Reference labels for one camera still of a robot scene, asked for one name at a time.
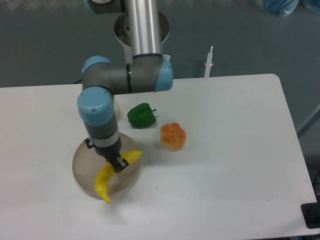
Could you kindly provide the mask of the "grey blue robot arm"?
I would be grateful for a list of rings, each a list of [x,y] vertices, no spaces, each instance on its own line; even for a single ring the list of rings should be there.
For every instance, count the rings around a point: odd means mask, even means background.
[[[94,14],[124,13],[128,17],[132,62],[116,66],[103,56],[88,58],[77,98],[92,147],[118,173],[129,161],[120,156],[114,96],[168,91],[173,86],[173,68],[162,54],[160,13],[155,0],[86,0],[84,5]]]

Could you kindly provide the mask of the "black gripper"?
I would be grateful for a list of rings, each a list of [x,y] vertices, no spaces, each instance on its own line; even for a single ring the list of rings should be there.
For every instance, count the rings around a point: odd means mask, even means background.
[[[128,161],[120,155],[122,146],[120,138],[112,145],[103,147],[93,144],[92,139],[89,137],[84,142],[88,149],[94,149],[98,155],[106,158],[116,173],[120,173],[129,165]]]

